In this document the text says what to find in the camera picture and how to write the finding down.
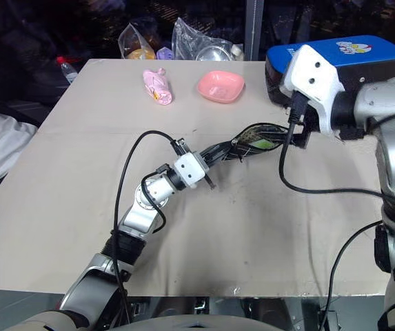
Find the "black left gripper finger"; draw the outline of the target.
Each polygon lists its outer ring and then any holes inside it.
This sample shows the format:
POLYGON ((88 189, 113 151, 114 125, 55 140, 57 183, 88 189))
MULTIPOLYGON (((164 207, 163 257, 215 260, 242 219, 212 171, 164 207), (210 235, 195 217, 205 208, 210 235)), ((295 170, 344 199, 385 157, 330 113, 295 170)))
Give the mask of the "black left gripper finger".
POLYGON ((242 162, 243 155, 241 153, 235 153, 235 152, 226 152, 226 153, 218 152, 216 154, 207 155, 207 165, 209 168, 215 166, 220 162, 231 161, 231 160, 237 160, 242 162))
POLYGON ((237 139, 231 139, 229 141, 223 141, 220 143, 216 143, 204 149, 202 151, 202 157, 207 159, 207 155, 209 154, 216 154, 218 152, 226 153, 226 152, 235 152, 234 146, 237 144, 237 139))

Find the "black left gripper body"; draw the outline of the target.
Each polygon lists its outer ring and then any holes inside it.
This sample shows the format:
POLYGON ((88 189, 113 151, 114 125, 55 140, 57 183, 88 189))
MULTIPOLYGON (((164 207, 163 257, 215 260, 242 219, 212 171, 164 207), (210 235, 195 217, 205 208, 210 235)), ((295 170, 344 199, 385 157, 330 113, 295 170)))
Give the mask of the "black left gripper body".
POLYGON ((216 185, 214 184, 214 182, 211 180, 211 178, 208 176, 208 172, 209 172, 209 166, 207 165, 207 163, 205 162, 205 159, 201 156, 200 153, 197 153, 197 159, 199 160, 201 167, 203 168, 203 171, 205 173, 205 176, 203 177, 203 179, 205 180, 205 182, 209 185, 210 189, 213 190, 215 189, 216 185))

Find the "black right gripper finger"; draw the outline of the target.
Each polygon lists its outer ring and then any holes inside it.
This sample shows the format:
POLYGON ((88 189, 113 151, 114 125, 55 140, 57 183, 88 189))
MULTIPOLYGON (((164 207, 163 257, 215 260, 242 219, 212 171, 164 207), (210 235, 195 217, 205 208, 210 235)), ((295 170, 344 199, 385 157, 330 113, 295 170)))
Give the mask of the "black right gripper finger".
POLYGON ((291 144, 297 148, 306 149, 308 141, 310 139, 310 133, 297 133, 293 134, 291 138, 291 144))

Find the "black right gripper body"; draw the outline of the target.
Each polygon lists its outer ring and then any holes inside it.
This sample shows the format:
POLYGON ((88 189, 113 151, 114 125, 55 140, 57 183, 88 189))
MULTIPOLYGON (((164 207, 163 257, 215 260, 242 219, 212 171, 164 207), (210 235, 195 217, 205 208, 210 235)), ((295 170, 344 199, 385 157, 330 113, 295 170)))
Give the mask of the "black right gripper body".
POLYGON ((304 137, 309 137, 313 132, 320 132, 318 113, 309 104, 306 106, 305 114, 300 120, 300 125, 303 127, 301 134, 304 137))

